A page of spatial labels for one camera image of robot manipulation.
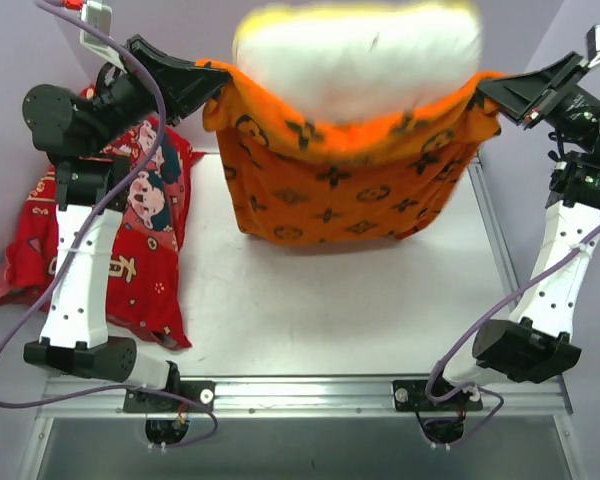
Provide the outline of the orange black patterned pillowcase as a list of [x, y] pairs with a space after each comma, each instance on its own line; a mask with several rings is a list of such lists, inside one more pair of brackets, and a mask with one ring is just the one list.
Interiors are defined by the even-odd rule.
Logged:
[[315, 121], [237, 67], [203, 109], [239, 230], [278, 245], [403, 239], [446, 206], [500, 131], [482, 74], [442, 100], [364, 123]]

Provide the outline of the cream textured pillow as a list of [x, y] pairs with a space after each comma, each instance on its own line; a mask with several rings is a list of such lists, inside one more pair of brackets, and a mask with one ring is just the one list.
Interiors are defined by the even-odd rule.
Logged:
[[303, 115], [366, 120], [434, 103], [478, 71], [483, 25], [470, 1], [267, 5], [233, 40], [236, 67]]

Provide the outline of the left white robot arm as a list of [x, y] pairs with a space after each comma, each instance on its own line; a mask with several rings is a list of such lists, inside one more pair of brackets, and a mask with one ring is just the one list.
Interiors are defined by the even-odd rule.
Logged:
[[49, 311], [23, 359], [75, 377], [145, 388], [156, 409], [170, 411], [182, 399], [177, 366], [140, 352], [131, 338], [108, 333], [109, 262], [134, 174], [128, 160], [103, 150], [152, 113], [161, 128], [177, 125], [231, 76], [169, 56], [139, 35], [119, 58], [119, 76], [90, 99], [40, 84], [23, 100], [34, 147], [55, 168], [58, 227], [55, 277], [40, 298]]

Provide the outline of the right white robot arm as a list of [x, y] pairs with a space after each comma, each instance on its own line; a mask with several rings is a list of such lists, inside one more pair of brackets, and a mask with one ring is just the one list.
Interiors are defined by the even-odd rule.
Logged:
[[546, 122], [556, 150], [545, 206], [545, 229], [529, 283], [512, 294], [506, 320], [501, 300], [478, 320], [432, 370], [426, 402], [445, 409], [462, 390], [483, 390], [500, 377], [542, 383], [573, 368], [579, 290], [600, 241], [600, 100], [579, 85], [600, 65], [600, 47], [586, 57], [570, 53], [531, 73], [483, 80], [477, 92], [526, 129]]

